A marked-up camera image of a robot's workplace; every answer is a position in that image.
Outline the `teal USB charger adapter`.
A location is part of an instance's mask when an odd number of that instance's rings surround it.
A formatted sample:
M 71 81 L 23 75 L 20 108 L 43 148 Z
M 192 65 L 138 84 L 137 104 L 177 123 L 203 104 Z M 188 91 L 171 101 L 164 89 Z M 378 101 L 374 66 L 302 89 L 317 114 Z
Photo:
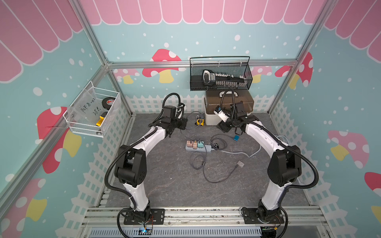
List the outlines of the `teal USB charger adapter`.
M 204 142 L 203 141 L 198 141 L 198 148 L 204 148 Z

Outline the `silver mp3 player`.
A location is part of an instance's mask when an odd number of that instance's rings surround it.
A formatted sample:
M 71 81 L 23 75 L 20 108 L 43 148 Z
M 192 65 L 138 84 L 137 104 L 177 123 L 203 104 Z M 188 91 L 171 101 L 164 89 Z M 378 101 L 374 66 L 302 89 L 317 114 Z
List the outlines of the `silver mp3 player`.
M 242 168 L 242 167 L 244 167 L 245 164 L 244 164 L 243 162 L 241 162 L 241 161 L 238 161 L 238 162 L 237 162 L 237 165 L 240 166 L 240 167 Z

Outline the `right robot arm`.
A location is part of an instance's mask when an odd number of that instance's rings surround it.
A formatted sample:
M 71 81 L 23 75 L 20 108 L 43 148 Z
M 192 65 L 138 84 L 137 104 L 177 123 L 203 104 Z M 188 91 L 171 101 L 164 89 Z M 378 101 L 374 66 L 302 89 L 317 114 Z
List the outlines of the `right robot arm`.
M 233 101 L 229 108 L 219 105 L 214 113 L 221 121 L 217 125 L 223 132 L 231 129 L 240 130 L 259 143 L 270 157 L 267 168 L 269 184 L 265 195 L 258 203 L 255 219 L 260 223 L 271 223 L 279 218 L 282 211 L 282 201 L 289 189 L 309 189 L 318 184 L 319 175 L 315 165 L 301 154 L 300 148 L 291 146 L 278 139 L 257 118 L 249 117 L 243 104 Z M 297 185 L 294 182 L 302 174 L 302 162 L 312 170 L 313 181 L 307 185 Z

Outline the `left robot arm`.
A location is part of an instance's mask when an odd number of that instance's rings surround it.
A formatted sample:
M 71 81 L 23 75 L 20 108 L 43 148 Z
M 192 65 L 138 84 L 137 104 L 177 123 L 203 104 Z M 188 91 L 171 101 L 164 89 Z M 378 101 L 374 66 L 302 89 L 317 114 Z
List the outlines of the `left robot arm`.
M 122 145 L 104 177 L 105 186 L 124 193 L 130 199 L 130 207 L 122 210 L 131 220 L 145 223 L 151 220 L 150 202 L 144 188 L 147 175 L 147 155 L 162 140 L 170 137 L 175 129 L 184 130 L 185 104 L 177 93 L 167 95 L 159 116 L 149 124 L 149 131 L 139 140 Z

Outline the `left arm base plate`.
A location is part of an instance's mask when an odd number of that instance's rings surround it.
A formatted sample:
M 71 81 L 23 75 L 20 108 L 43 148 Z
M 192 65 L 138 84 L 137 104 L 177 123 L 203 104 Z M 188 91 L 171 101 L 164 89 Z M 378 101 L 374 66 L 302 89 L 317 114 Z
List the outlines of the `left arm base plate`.
M 127 211 L 124 217 L 124 225 L 154 224 L 163 225 L 165 209 L 147 208 L 144 211 Z

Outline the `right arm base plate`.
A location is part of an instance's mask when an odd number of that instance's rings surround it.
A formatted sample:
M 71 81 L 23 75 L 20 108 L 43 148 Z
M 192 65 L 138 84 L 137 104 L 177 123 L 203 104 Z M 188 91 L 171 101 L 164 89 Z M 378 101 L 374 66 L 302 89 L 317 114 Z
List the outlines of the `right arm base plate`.
M 280 208 L 267 210 L 265 207 L 241 208 L 241 215 L 245 224 L 284 224 L 284 217 Z

